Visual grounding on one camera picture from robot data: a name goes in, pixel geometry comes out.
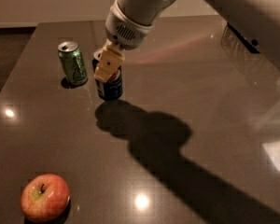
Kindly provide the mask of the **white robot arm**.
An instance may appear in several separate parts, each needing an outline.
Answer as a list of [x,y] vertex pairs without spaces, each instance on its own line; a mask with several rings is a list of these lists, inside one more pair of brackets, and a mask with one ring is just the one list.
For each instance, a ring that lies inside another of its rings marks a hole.
[[[105,19],[103,57],[94,77],[108,81],[124,63],[124,52],[138,49],[163,12],[180,4],[180,0],[114,0]],[[183,13],[218,15],[244,44],[280,71],[280,0],[196,0],[187,3]]]

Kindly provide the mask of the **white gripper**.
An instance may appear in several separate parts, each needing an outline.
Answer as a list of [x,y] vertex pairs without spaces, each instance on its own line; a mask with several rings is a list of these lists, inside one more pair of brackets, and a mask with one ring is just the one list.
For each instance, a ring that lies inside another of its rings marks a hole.
[[108,40],[103,46],[94,77],[107,82],[123,64],[124,50],[138,48],[150,33],[154,10],[147,2],[115,0],[105,21]]

